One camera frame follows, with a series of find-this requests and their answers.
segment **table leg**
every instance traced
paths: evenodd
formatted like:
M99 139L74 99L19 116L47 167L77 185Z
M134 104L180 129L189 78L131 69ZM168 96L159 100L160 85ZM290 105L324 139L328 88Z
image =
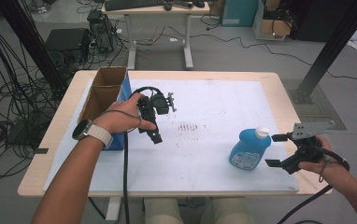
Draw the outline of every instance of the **table leg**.
M125 15L126 29L129 38L129 57L128 57L128 69L135 70L136 62L136 42L133 40L132 34L132 22L130 15Z
M106 214L106 223L114 224L118 222L121 208L121 197L110 197Z
M193 70L193 56L191 55L191 49L190 49L190 29L191 29L191 15L187 14L186 22L185 22L185 39L183 41L185 66L187 67L187 70Z

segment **gray floor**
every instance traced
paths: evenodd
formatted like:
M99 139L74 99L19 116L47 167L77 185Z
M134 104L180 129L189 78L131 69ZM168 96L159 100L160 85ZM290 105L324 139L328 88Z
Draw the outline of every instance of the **gray floor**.
M192 22L192 35L196 36L191 38L194 71L274 72L281 78L301 79L306 75L309 65L292 57L272 54L265 46L243 48L242 45L265 43L275 53L290 54L307 63L313 63L323 48L323 43L295 41L290 38L284 42L256 41L249 27L217 27L207 31L207 25L200 22L199 18L192 19ZM87 24L37 23L36 26L46 39L51 29L87 27ZM124 24L120 23L119 26L123 29L122 34L125 35ZM175 28L180 33L184 31L182 27ZM136 39L152 38L155 29L156 27L144 27L141 32L136 34ZM159 27L156 34L161 31L162 27ZM20 52L17 37L1 16L0 33L16 51ZM164 34L175 36L178 39L182 38L167 27ZM205 35L215 35L220 39ZM228 40L235 37L240 37L240 41L239 39L229 42L221 41L221 39ZM180 43L170 42L169 38L170 36L163 35L153 46L138 47L136 68L165 71L185 70ZM122 52L121 57L113 65L125 65L125 55L127 53ZM93 68L97 69L98 66L99 64L96 64ZM357 77L357 50L346 46L329 71L335 76ZM1 85L3 85L3 80L0 77L0 87ZM321 80L320 86L347 128L346 131L327 131L324 136L330 140L334 150L349 161L351 172L357 178L357 80L326 75ZM7 102L3 102L0 108L4 111L7 108ZM10 162L16 161L17 158L13 153L8 152L4 160L5 163L1 164L1 170L4 170ZM24 172L21 172L0 180L0 223L29 223L35 212L39 199L24 198L17 193L23 175ZM248 200L254 220L256 223L264 224L278 222L305 198L305 196L275 196L249 197ZM96 202L103 211L106 211L106 199L97 199ZM130 208L132 223L140 223L141 200L131 199ZM203 206L197 209L181 207L185 223L198 223L203 209ZM119 223L124 223L122 210L121 217ZM357 223L357 216L349 203L336 191L307 205L293 215L287 223L295 223L304 219L314 219L330 224ZM82 223L103 223L103 220L88 203Z

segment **black metal pole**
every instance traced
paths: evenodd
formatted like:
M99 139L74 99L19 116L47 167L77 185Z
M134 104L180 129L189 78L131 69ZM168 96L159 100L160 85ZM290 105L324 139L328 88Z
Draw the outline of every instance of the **black metal pole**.
M0 11L50 84L53 97L62 99L67 85L48 54L44 41L18 0L0 0Z
M350 9L338 24L330 39L324 45L315 63L310 67L307 75L292 92L293 102L308 104L311 102L310 94L318 85L321 78L334 62L341 50L347 45L350 38L357 30L357 0L353 1Z

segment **person's leg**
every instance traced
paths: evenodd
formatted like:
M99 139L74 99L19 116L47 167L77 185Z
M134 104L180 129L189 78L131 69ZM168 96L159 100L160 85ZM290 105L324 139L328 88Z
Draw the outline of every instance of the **person's leg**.
M145 198L146 224L183 224L175 198Z
M253 224L254 221L249 213L245 198L213 198L210 207L202 216L201 223Z

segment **smartwatch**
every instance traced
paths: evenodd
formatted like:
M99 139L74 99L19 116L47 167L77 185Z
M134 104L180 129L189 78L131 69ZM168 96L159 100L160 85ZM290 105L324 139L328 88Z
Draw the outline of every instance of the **smartwatch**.
M92 136L102 141L104 144L103 148L108 148L113 140L111 133L104 128L94 125L89 119L81 121L73 131L73 138L76 140L81 140L86 136Z

